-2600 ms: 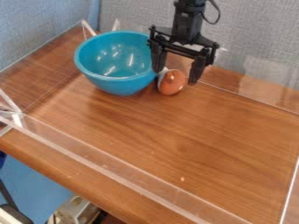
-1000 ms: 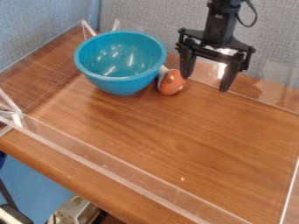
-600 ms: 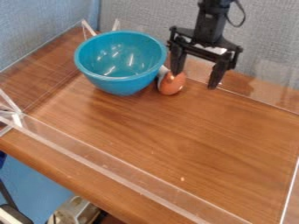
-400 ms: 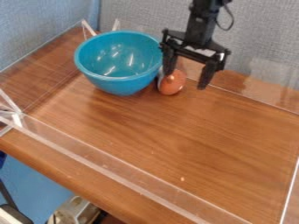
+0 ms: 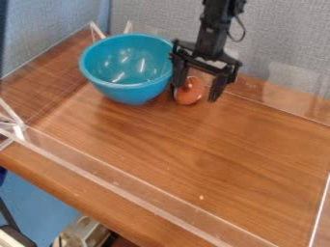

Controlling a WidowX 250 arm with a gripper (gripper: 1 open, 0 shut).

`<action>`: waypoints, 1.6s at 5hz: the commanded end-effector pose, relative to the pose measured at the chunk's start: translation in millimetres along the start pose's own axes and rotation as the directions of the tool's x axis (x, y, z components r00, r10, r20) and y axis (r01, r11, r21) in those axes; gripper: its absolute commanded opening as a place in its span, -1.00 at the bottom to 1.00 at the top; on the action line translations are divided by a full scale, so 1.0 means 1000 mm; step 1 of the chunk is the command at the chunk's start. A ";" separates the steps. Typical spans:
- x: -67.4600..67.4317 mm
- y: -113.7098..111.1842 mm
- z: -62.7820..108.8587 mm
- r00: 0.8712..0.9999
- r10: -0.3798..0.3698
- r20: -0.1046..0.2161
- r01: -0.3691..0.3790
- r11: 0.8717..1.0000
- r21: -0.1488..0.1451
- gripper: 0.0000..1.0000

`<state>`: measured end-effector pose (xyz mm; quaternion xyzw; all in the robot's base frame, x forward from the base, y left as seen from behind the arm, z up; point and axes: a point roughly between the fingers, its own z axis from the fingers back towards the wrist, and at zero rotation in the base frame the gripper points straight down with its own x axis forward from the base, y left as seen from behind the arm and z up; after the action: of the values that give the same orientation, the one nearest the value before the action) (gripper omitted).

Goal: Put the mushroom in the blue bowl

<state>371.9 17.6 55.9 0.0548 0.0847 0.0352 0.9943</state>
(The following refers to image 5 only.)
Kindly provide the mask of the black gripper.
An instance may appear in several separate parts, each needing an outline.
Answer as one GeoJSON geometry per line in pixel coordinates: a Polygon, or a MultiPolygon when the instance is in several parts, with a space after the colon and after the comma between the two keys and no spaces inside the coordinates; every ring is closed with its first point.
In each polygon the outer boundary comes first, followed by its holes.
{"type": "Polygon", "coordinates": [[[176,39],[169,58],[173,61],[172,85],[174,89],[184,87],[189,69],[194,68],[209,74],[217,75],[209,93],[209,101],[216,102],[229,83],[238,79],[238,71],[242,67],[241,60],[232,57],[225,51],[214,57],[208,57],[196,52],[196,43],[176,39]]]}

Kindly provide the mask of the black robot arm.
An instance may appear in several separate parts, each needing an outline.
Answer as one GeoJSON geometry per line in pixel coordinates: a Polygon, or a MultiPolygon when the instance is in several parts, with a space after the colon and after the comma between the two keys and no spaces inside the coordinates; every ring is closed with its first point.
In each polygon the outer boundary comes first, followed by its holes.
{"type": "Polygon", "coordinates": [[[242,61],[225,51],[226,41],[242,42],[246,28],[240,19],[246,0],[202,0],[201,29],[196,42],[173,41],[169,58],[173,63],[170,83],[182,89],[190,68],[214,76],[209,102],[216,102],[232,83],[237,82],[242,61]]]}

